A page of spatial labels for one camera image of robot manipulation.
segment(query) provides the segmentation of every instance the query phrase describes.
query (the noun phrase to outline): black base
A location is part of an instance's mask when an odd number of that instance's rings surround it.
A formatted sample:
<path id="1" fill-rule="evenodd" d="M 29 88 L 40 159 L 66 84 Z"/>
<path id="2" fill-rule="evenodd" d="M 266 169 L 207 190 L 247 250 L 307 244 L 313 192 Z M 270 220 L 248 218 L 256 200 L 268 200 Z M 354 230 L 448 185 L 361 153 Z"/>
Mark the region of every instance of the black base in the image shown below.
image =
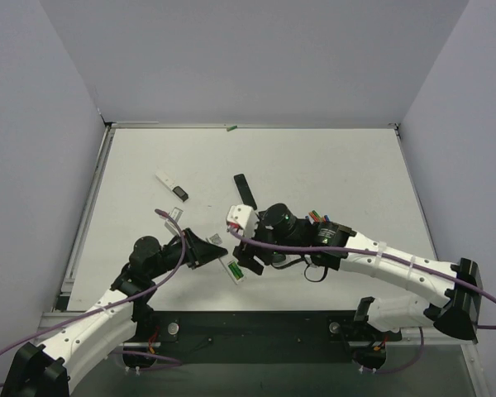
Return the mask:
<path id="1" fill-rule="evenodd" d="M 384 339 L 371 326 L 353 323 L 354 316 L 354 310 L 155 312 L 153 323 L 160 326 L 159 354 L 184 364 L 333 363 L 351 360 L 348 342 Z M 170 323 L 179 325 L 176 335 L 169 334 Z M 153 332 L 138 330 L 132 341 L 147 342 Z M 400 332 L 389 332 L 389 340 L 400 341 Z"/>
<path id="2" fill-rule="evenodd" d="M 1 397 L 69 397 L 64 360 L 47 356 L 44 347 L 26 343 L 18 349 Z"/>

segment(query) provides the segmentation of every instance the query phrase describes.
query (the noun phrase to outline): cable tie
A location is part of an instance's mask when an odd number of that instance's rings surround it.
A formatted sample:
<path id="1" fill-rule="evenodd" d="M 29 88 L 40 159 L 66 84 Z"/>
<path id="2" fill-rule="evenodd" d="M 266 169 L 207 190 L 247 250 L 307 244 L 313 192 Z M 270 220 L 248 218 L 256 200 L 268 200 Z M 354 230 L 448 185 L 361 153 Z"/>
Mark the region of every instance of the cable tie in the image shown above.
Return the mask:
<path id="1" fill-rule="evenodd" d="M 374 269 L 373 269 L 373 273 L 371 274 L 371 277 L 376 277 L 377 271 L 379 270 L 380 267 L 380 261 L 382 260 L 382 254 L 384 254 L 386 248 L 388 248 L 387 242 L 379 242 L 379 250 L 377 251 L 377 256 L 374 259 L 374 264 L 373 264 Z"/>
<path id="2" fill-rule="evenodd" d="M 413 264 L 415 263 L 415 255 L 412 255 L 412 257 L 410 258 L 410 266 L 409 266 L 409 269 L 408 269 L 408 274 L 406 275 L 406 287 L 405 287 L 405 290 L 408 291 L 408 284 L 410 283 L 410 275 L 412 274 L 412 270 L 413 270 Z"/>
<path id="3" fill-rule="evenodd" d="M 108 318 L 112 318 L 113 314 L 108 311 L 107 308 L 105 308 L 102 304 L 95 304 L 94 308 L 99 308 L 101 309 L 107 316 Z"/>

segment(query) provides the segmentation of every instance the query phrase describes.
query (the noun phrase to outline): white table surface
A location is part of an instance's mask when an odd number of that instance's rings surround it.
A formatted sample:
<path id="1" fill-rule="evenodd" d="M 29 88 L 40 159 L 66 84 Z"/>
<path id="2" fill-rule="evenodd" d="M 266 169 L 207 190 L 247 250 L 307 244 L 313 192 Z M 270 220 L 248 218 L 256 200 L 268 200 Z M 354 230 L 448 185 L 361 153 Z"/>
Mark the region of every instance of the white table surface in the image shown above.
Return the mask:
<path id="1" fill-rule="evenodd" d="M 185 189 L 181 203 L 156 178 L 162 169 Z M 432 247 L 393 130 L 118 129 L 95 203 L 69 310 L 88 309 L 126 264 L 134 242 L 172 235 L 154 209 L 184 210 L 182 228 L 202 239 L 219 233 L 232 252 L 225 217 L 241 203 L 233 175 L 243 173 L 259 209 L 286 203 L 298 217 L 315 209 L 390 246 L 432 257 Z M 361 298 L 406 291 L 363 275 L 330 271 L 319 284 L 304 265 L 244 270 L 235 285 L 214 261 L 184 266 L 150 301 L 157 310 L 355 309 Z M 310 277 L 321 275 L 312 270 Z"/>

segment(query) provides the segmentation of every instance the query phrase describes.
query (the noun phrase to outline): white wall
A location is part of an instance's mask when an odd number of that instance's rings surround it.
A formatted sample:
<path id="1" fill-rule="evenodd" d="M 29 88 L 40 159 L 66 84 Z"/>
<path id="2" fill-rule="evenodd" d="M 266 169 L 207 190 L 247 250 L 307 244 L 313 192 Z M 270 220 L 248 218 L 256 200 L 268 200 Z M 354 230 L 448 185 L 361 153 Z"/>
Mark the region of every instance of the white wall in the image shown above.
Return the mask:
<path id="1" fill-rule="evenodd" d="M 403 119 L 402 143 L 442 259 L 479 262 L 496 294 L 496 0 L 471 0 Z M 496 323 L 485 302 L 482 323 Z M 479 333 L 496 395 L 496 332 Z"/>
<path id="2" fill-rule="evenodd" d="M 103 128 L 39 2 L 0 0 L 0 348 L 54 301 Z"/>
<path id="3" fill-rule="evenodd" d="M 105 120 L 386 127 L 467 0 L 41 0 Z"/>

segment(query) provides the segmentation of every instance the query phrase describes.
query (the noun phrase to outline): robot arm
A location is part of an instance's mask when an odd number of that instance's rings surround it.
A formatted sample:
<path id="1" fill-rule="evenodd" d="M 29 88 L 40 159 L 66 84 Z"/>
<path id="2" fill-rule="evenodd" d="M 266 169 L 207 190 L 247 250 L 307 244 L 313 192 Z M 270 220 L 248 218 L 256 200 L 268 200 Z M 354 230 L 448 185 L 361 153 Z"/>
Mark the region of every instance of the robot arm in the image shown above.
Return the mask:
<path id="1" fill-rule="evenodd" d="M 227 250 L 184 230 L 182 264 L 196 269 L 227 254 Z M 153 279 L 173 270 L 181 256 L 181 239 L 160 246 L 154 237 L 142 237 L 134 245 L 129 263 L 110 289 L 87 312 L 103 309 L 35 346 L 27 343 L 15 355 L 3 386 L 2 397 L 68 397 L 75 386 L 118 345 L 132 338 L 137 328 L 154 327 L 147 305 L 154 290 L 138 299 L 113 305 L 145 292 Z"/>
<path id="2" fill-rule="evenodd" d="M 419 265 L 481 287 L 478 266 L 473 261 L 461 259 L 455 265 L 413 256 L 335 222 L 310 223 L 298 219 L 281 203 L 262 213 L 246 205 L 232 206 L 227 225 L 255 241 L 255 245 L 242 242 L 234 250 L 234 256 L 239 265 L 258 275 L 264 269 L 260 263 L 272 264 L 276 254 L 309 254 L 314 265 L 368 275 L 411 293 L 403 299 L 362 299 L 356 321 L 366 321 L 381 332 L 433 325 L 451 337 L 475 339 L 480 296 L 460 288 L 452 280 L 413 268 Z M 274 247 L 264 247 L 265 244 L 287 248 L 276 251 Z M 364 251 L 376 255 L 365 255 Z M 394 256 L 408 261 L 410 266 L 389 259 Z"/>

